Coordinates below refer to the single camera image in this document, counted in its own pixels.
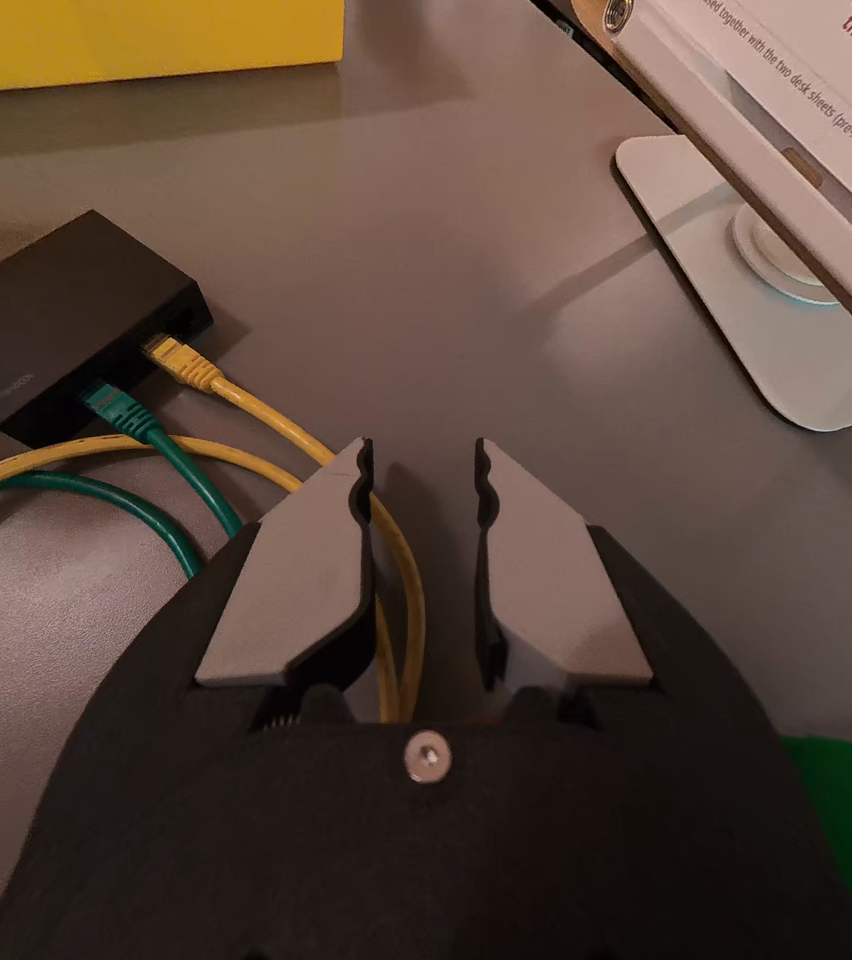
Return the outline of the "black network switch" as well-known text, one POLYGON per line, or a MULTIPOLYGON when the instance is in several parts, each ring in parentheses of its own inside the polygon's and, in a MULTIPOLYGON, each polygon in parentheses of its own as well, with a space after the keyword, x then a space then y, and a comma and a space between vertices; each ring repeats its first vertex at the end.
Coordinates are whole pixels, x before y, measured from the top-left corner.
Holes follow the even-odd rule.
POLYGON ((0 432, 31 449, 94 418, 102 382, 131 392, 160 335, 189 343, 214 323, 199 284, 96 210, 0 261, 0 432))

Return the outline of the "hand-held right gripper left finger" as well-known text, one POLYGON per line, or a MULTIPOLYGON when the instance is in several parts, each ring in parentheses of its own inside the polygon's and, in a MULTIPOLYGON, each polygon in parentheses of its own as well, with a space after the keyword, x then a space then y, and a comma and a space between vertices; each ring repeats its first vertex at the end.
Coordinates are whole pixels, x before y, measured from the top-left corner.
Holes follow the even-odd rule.
POLYGON ((357 438, 258 523, 194 678, 348 690, 375 656, 373 444, 357 438))

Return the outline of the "instruction sheet on stand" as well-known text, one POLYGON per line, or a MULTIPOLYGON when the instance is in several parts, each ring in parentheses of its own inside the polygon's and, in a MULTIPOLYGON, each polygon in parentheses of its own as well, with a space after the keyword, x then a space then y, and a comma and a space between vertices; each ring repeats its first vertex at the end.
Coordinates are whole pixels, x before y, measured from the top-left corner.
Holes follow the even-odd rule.
POLYGON ((609 54, 616 53, 617 40, 631 17, 634 1, 572 1, 582 29, 609 54))

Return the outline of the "yellow plastic bin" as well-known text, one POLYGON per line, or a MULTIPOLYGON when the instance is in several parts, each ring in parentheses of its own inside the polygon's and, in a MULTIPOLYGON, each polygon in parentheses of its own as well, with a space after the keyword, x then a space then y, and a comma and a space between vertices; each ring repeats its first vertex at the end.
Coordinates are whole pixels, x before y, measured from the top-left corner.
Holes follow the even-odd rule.
POLYGON ((0 91, 333 64, 343 1, 0 1, 0 91))

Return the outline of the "white display stand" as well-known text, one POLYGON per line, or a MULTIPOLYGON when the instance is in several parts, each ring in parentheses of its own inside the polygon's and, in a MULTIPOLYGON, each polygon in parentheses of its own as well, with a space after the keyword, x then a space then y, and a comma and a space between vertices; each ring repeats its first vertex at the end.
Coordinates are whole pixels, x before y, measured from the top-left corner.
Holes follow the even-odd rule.
POLYGON ((852 194, 656 2, 616 52, 677 128, 618 147, 629 190, 769 405, 852 426, 852 194))

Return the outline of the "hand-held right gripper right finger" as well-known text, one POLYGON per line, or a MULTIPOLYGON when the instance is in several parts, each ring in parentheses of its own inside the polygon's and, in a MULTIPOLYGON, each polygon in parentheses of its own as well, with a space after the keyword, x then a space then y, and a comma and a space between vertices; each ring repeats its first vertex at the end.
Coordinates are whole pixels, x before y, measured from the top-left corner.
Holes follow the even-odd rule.
POLYGON ((476 652, 486 691, 650 684, 583 516, 489 438, 475 444, 476 652))

